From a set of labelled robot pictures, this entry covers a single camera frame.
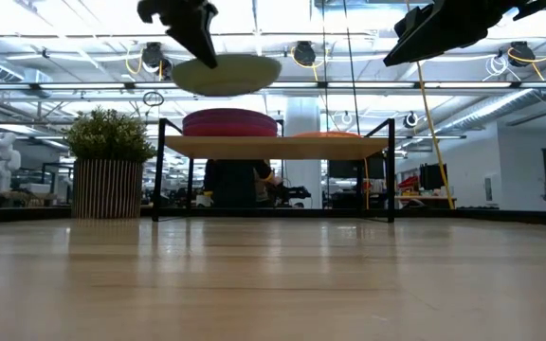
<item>potted plant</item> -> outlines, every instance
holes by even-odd
[[[137,117],[97,107],[80,113],[65,140],[77,160],[73,181],[76,218],[140,216],[143,164],[156,155]]]

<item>black metal frame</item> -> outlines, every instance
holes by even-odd
[[[195,208],[191,211],[179,208],[162,208],[166,216],[177,218],[191,217],[254,217],[254,218],[354,218],[354,209],[215,209]],[[153,215],[152,207],[143,207],[142,217]],[[371,209],[362,211],[359,219],[373,220],[385,218],[387,210]],[[426,210],[398,210],[396,218],[430,218],[430,219],[475,219],[493,222],[514,222],[525,224],[546,225],[546,211],[508,211],[497,209],[426,209]],[[35,207],[35,208],[0,208],[0,223],[39,221],[51,219],[71,218],[71,207]]]
[[[175,124],[170,122],[166,118],[159,119],[158,131],[157,131],[157,163],[155,166],[155,193],[153,197],[153,221],[159,221],[159,210],[161,209],[161,178],[163,176],[163,154],[166,149],[166,126],[171,126],[182,134],[182,129],[178,128]],[[190,161],[189,168],[189,181],[192,186],[192,174],[193,174],[193,159]]]
[[[278,120],[278,123],[282,125],[282,135],[284,133],[283,120]],[[152,219],[154,222],[158,222],[162,207],[161,207],[161,183],[163,177],[163,155],[166,148],[166,126],[175,128],[180,134],[182,130],[176,125],[171,123],[166,118],[159,120],[158,138],[157,138],[157,162],[155,169],[155,193],[152,210]],[[387,217],[388,223],[395,221],[395,120],[389,118],[385,120],[378,127],[374,128],[371,132],[367,133],[364,137],[372,137],[381,129],[389,127],[388,143],[389,147],[386,153],[385,172],[387,174],[387,209],[384,216]],[[366,218],[380,216],[380,214],[374,214],[373,212],[365,212],[364,198],[363,198],[363,163],[359,163],[357,167],[357,207],[355,209],[308,209],[301,210],[302,213],[297,213],[295,209],[252,209],[252,210],[229,210],[229,209],[193,209],[191,206],[192,199],[192,179],[193,179],[193,165],[194,160],[189,159],[189,180],[187,184],[187,203],[184,209],[163,209],[166,213],[171,213],[173,216],[214,216],[214,217],[226,217],[226,216],[247,216],[247,217],[303,217],[306,216],[319,216],[319,217],[353,217],[353,218]]]

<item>red object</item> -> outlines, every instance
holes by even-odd
[[[418,176],[411,176],[408,179],[402,181],[399,185],[399,188],[413,188],[414,185],[418,184]]]
[[[277,136],[275,119],[244,109],[208,109],[183,119],[184,136]]]
[[[183,128],[184,136],[277,136],[277,130],[249,124],[197,124]]]

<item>person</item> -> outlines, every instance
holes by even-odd
[[[257,181],[281,182],[264,160],[208,160],[204,194],[214,207],[256,208],[263,196],[260,192],[257,196]]]

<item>wooden shelf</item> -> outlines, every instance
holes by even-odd
[[[187,157],[219,160],[360,160],[387,148],[386,138],[168,136]]]

